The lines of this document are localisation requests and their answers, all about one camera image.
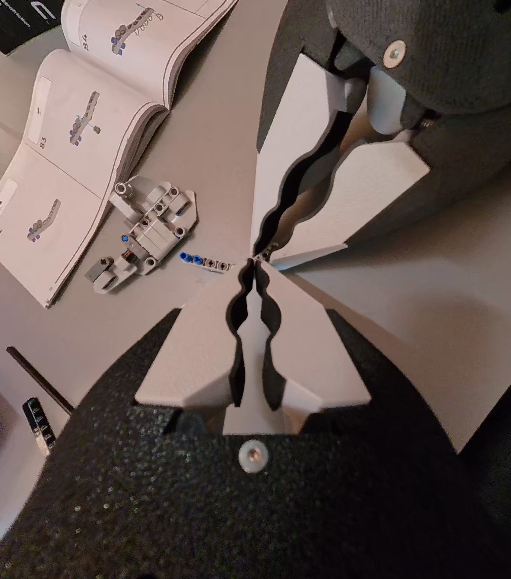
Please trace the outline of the black toy set box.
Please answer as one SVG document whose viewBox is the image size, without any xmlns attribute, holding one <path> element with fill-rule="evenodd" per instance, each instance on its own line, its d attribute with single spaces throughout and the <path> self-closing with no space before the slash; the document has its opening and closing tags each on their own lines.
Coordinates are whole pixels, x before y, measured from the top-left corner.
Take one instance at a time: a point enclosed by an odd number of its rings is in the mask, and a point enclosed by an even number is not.
<svg viewBox="0 0 511 579">
<path fill-rule="evenodd" d="M 0 1 L 0 52 L 10 54 L 58 27 L 64 1 Z"/>
</svg>

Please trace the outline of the grey toy beam blue pins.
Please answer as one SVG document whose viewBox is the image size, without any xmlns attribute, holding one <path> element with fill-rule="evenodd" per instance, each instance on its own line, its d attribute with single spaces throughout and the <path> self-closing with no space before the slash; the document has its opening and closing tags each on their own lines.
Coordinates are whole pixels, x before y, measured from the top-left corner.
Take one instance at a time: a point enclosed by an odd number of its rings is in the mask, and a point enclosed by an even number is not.
<svg viewBox="0 0 511 579">
<path fill-rule="evenodd" d="M 235 264 L 230 262 L 209 257 L 202 257 L 200 255 L 190 254 L 184 251 L 179 253 L 179 258 L 185 264 L 190 264 L 199 267 L 204 271 L 209 271 L 218 274 L 225 274 L 235 267 Z"/>
</svg>

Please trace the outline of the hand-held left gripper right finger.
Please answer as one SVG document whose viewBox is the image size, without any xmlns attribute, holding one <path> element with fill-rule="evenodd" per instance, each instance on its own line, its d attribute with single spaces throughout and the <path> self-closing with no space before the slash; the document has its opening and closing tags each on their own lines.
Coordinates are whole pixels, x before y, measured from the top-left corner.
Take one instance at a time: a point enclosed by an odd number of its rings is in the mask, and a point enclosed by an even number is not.
<svg viewBox="0 0 511 579">
<path fill-rule="evenodd" d="M 327 310 L 263 261 L 255 264 L 264 351 L 264 396 L 273 411 L 311 415 L 365 405 L 371 395 Z"/>
</svg>

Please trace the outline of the grey toy brick assembly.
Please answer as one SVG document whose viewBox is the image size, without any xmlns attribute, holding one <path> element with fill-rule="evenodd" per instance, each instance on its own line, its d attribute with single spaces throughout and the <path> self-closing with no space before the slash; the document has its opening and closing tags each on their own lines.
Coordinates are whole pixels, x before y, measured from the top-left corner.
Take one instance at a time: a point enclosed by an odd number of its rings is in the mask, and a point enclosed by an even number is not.
<svg viewBox="0 0 511 579">
<path fill-rule="evenodd" d="M 154 271 L 198 220 L 196 193 L 166 181 L 133 176 L 114 185 L 109 201 L 125 217 L 127 230 L 120 255 L 100 258 L 85 274 L 101 295 Z"/>
</svg>

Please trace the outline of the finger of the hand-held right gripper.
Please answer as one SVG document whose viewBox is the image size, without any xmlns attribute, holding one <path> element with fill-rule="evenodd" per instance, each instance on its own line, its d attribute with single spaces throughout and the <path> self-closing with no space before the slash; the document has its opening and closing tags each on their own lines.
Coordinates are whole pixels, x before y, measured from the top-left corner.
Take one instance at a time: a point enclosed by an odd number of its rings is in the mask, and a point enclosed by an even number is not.
<svg viewBox="0 0 511 579">
<path fill-rule="evenodd" d="M 288 242 L 269 263 L 286 270 L 348 247 L 347 241 L 429 172 L 409 141 L 415 130 L 402 130 L 405 90 L 379 68 L 370 72 L 368 120 L 391 140 L 360 144 L 337 163 L 324 204 L 299 221 Z"/>
<path fill-rule="evenodd" d="M 259 149 L 252 211 L 252 255 L 267 250 L 296 202 L 305 174 L 344 139 L 367 91 L 300 54 Z"/>
</svg>

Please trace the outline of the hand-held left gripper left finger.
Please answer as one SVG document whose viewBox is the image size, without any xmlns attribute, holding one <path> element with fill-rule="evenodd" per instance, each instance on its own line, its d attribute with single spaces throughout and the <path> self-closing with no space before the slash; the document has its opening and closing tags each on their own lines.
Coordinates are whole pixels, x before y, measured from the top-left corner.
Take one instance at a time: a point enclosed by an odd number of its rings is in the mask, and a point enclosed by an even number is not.
<svg viewBox="0 0 511 579">
<path fill-rule="evenodd" d="M 238 329 L 247 318 L 254 262 L 234 267 L 179 311 L 135 394 L 136 402 L 170 408 L 239 407 L 245 364 Z"/>
</svg>

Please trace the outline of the open white instruction booklet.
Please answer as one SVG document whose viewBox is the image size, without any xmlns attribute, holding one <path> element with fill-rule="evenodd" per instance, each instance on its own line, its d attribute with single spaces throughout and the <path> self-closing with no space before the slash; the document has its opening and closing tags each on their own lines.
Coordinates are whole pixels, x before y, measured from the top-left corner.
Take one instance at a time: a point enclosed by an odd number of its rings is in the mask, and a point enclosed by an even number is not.
<svg viewBox="0 0 511 579">
<path fill-rule="evenodd" d="M 20 145 L 0 180 L 0 263 L 44 308 L 111 204 L 151 229 L 127 183 L 171 112 L 181 68 L 236 1 L 65 1 L 68 45 L 36 75 Z"/>
</svg>

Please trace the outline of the black toy strip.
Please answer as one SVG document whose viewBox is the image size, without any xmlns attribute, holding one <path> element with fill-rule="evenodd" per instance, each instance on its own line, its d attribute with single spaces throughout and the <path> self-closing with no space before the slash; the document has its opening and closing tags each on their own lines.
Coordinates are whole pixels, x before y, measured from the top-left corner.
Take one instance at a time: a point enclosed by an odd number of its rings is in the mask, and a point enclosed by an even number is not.
<svg viewBox="0 0 511 579">
<path fill-rule="evenodd" d="M 22 411 L 33 432 L 39 450 L 45 458 L 48 458 L 56 445 L 56 435 L 40 401 L 35 397 L 29 398 L 22 404 Z"/>
</svg>

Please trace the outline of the thin black rod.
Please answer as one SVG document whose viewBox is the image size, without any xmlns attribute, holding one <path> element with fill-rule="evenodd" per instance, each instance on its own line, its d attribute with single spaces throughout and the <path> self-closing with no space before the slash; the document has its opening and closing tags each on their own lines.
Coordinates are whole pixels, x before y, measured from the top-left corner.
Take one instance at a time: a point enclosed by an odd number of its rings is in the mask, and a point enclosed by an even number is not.
<svg viewBox="0 0 511 579">
<path fill-rule="evenodd" d="M 49 397 L 71 416 L 74 406 L 40 373 L 32 363 L 25 358 L 14 346 L 8 346 L 6 352 L 16 361 L 16 363 L 46 392 Z"/>
</svg>

